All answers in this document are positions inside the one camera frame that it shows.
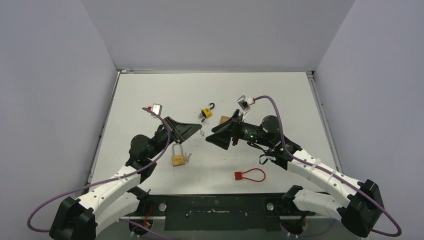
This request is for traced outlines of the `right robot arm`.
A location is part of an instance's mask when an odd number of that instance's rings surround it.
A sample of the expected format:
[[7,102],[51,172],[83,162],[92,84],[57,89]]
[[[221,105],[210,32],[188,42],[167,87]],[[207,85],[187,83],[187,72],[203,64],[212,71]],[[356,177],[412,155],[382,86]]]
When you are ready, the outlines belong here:
[[212,129],[208,143],[224,150],[239,140],[260,149],[272,163],[297,174],[324,193],[292,186],[283,196],[282,207],[290,215],[308,211],[331,217],[358,237],[366,238],[382,215],[384,203],[379,186],[372,180],[360,181],[322,163],[288,138],[281,141],[278,118],[268,115],[260,125],[243,122],[236,110],[227,121]]

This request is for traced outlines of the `keys of yellow padlock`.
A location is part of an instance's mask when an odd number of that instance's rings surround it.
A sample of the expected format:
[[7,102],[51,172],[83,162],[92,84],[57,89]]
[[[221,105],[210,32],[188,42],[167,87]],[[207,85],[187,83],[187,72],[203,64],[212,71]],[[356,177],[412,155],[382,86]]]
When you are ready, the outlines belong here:
[[198,119],[200,120],[201,123],[203,123],[206,120],[206,117],[200,114]]

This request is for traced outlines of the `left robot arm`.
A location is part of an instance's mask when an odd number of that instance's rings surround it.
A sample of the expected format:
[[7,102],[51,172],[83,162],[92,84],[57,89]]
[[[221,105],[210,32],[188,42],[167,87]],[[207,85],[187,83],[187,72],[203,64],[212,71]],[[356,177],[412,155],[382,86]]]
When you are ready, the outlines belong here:
[[129,159],[114,176],[92,183],[89,192],[60,203],[48,235],[54,240],[94,240],[120,218],[131,213],[144,215],[149,210],[149,194],[139,185],[150,177],[170,144],[183,143],[201,128],[199,123],[182,123],[167,116],[153,137],[134,136]]

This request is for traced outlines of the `yellow black padlock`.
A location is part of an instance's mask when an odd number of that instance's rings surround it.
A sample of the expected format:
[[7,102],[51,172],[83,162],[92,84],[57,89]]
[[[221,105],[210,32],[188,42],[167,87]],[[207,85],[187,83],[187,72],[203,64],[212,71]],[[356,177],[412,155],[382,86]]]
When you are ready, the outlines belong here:
[[211,102],[208,104],[208,107],[201,110],[200,115],[203,115],[207,118],[209,118],[212,115],[212,109],[215,108],[215,103]]

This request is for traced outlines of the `brass padlock short shackle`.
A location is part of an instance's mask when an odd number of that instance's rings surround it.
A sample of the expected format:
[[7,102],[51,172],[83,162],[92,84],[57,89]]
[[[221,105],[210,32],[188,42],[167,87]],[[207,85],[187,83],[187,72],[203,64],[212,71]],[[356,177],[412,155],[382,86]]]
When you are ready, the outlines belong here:
[[228,122],[228,121],[230,121],[232,118],[230,117],[230,116],[221,116],[221,118],[220,118],[220,121],[219,121],[219,124],[221,125],[221,124],[224,124],[224,123],[226,123],[226,122]]

